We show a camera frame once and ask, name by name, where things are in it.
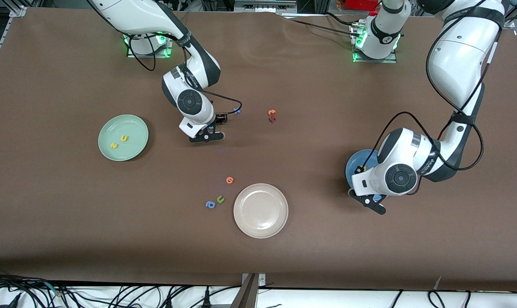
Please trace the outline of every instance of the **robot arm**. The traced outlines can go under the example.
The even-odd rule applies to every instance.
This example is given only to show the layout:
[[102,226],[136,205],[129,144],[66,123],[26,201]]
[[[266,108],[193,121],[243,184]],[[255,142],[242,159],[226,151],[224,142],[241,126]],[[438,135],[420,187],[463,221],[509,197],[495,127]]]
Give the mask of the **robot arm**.
[[[445,22],[427,64],[431,80],[465,115],[458,115],[456,111],[452,114],[444,140],[431,142],[426,136],[406,128],[396,129],[386,136],[378,152],[378,166],[352,176],[355,191],[352,197],[363,204],[369,198],[357,196],[404,195],[414,189],[419,175],[438,182],[450,179],[456,173],[440,156],[452,166],[460,164],[485,91],[484,84],[475,90],[481,78],[481,67],[492,49],[487,61],[490,62],[495,39],[503,25],[504,8],[498,0],[484,0],[476,6],[477,3],[479,0],[419,0],[418,4],[424,4],[421,6],[427,12],[429,9]],[[444,31],[462,16],[457,24]]]
[[182,63],[166,73],[163,76],[162,89],[169,102],[184,116],[179,127],[190,138],[195,138],[198,132],[215,121],[213,105],[196,89],[207,88],[219,81],[219,63],[196,41],[167,6],[154,0],[92,2],[102,16],[123,33],[138,35],[161,31],[175,37],[177,45],[190,54],[188,67]]

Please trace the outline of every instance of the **brown table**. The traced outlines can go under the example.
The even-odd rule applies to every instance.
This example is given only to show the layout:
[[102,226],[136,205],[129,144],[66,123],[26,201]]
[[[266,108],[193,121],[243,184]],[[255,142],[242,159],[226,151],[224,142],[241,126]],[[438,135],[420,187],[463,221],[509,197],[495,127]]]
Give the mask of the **brown table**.
[[[344,29],[331,18],[305,20]],[[0,52],[0,271],[48,279],[237,284],[265,272],[282,287],[517,290],[517,39],[504,31],[485,78],[485,156],[381,216],[347,196],[344,167],[397,112],[436,134],[451,114],[425,76],[440,31],[410,18],[396,65],[352,63],[344,35],[280,16],[190,13],[184,23],[221,64],[210,89],[243,101],[222,142],[190,144],[161,76],[125,57],[91,10],[29,9]],[[215,100],[218,111],[233,105]],[[267,111],[277,110],[276,123]],[[130,162],[97,147],[111,117],[145,119]],[[409,118],[405,126],[419,131]],[[472,137],[463,164],[477,154]],[[234,177],[232,185],[226,177]],[[284,229],[256,240],[233,220],[254,183],[289,203]],[[205,201],[218,195],[214,210]]]

